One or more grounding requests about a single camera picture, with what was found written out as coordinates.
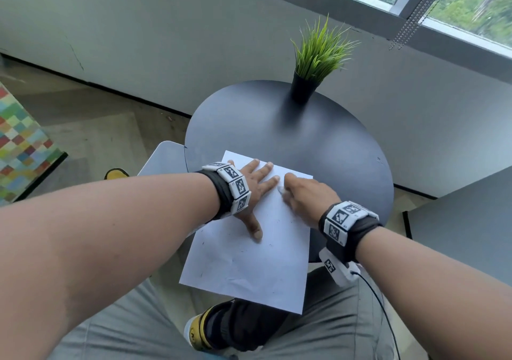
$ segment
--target person's right arm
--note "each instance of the person's right arm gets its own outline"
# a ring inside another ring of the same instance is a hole
[[[327,185],[293,174],[285,188],[283,199],[313,228],[341,201]],[[362,238],[356,258],[433,358],[512,358],[509,286],[383,227]]]

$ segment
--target hand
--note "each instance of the hand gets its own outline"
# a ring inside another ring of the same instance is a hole
[[[332,204],[341,202],[336,192],[325,183],[314,179],[285,175],[283,201],[311,228],[318,229],[318,221]]]
[[[232,160],[228,160],[228,163],[231,163],[234,166],[234,162]],[[261,169],[254,171],[258,165],[259,160],[253,159],[251,162],[240,169],[240,172],[245,176],[247,184],[249,185],[251,198],[249,200],[249,207],[245,208],[240,213],[235,214],[235,217],[240,219],[245,224],[250,235],[253,236],[256,241],[260,241],[263,238],[263,231],[256,216],[253,213],[254,207],[259,202],[261,197],[274,189],[279,183],[279,176],[274,176],[268,181],[260,183],[261,180],[264,179],[268,173],[270,173],[274,165],[272,162],[268,162]]]

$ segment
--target green grass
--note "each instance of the green grass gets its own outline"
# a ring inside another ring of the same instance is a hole
[[[346,32],[335,27],[331,31],[327,29],[327,22],[320,28],[320,19],[313,27],[308,25],[305,33],[302,32],[302,45],[299,49],[295,46],[295,71],[299,77],[320,83],[332,71],[343,68],[349,60],[352,49],[359,44],[357,41],[349,41]]]

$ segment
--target paper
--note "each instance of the paper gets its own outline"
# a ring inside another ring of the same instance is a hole
[[[230,151],[241,169],[252,161]],[[274,166],[274,175],[310,175]],[[263,230],[263,240],[254,241],[245,225],[235,217],[212,221],[195,233],[180,283],[202,290],[246,299],[302,314],[309,259],[309,227],[283,202],[277,189],[268,193],[254,210]]]

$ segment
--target plant pot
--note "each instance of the plant pot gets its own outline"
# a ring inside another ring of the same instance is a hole
[[[319,82],[305,80],[293,73],[293,81],[290,88],[290,98],[298,104],[305,104],[317,89]]]

